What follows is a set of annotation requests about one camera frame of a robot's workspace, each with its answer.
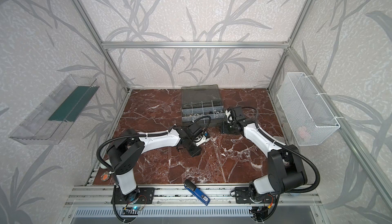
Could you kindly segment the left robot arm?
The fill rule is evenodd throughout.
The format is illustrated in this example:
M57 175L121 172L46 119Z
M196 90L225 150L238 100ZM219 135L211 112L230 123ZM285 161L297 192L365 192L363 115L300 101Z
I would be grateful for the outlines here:
M209 140L206 128L194 122L186 126L172 126L160 132L137 132L127 130L121 136L102 143L97 151L98 161L114 175L113 197L121 197L127 204L137 200L140 190L135 181L133 169L143 153L163 147L185 148L190 156L201 153L200 145Z

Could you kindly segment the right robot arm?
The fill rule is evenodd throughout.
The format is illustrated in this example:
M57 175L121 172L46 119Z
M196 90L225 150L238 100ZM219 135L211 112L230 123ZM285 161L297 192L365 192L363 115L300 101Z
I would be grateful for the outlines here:
M267 157L267 175L249 183L249 196L261 202L270 194L307 193L315 190L321 175L316 165L300 154L295 145L286 145L272 137L258 124L258 110L253 119L244 113L245 107L232 107L225 111L222 133L242 135L254 143Z

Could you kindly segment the grey compartment organizer box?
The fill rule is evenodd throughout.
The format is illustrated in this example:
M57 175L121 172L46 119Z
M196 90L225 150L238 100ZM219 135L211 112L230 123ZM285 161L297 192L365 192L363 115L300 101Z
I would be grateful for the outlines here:
M198 124L217 127L222 124L225 109L219 87L216 84L186 86L181 88L182 124L187 125L201 118Z

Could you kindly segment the blue black utility knife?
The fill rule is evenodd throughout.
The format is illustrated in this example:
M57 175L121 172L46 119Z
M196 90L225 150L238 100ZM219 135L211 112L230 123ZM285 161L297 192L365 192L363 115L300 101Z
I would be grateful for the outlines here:
M184 187L199 201L201 201L205 206L209 205L210 198L200 188L198 188L191 180L186 179L184 181Z

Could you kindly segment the pink object in basket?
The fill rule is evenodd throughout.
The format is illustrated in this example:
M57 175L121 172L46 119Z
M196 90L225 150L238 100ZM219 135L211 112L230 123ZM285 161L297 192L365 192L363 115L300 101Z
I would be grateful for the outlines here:
M308 140L310 138L310 134L309 134L307 128L304 126L299 127L297 130L297 133L300 136L300 138L302 138L303 140Z

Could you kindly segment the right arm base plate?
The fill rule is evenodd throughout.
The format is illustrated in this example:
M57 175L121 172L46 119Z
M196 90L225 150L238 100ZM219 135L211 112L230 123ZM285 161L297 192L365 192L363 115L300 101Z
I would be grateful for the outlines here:
M270 193L259 194L250 187L234 188L234 198L237 204L274 204L275 197Z

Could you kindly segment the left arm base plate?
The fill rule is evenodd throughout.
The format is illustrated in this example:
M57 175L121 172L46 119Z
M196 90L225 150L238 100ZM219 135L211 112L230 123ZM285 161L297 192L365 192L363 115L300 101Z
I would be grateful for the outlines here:
M155 188L136 188L129 194L124 195L120 188L116 186L112 196L111 204L125 205L125 204L152 204L154 198Z

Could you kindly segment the clear acrylic wall shelf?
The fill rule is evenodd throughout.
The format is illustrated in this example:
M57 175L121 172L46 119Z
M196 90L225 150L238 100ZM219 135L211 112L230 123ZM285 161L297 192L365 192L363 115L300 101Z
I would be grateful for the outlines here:
M96 94L97 78L68 75L10 134L24 145L57 145Z

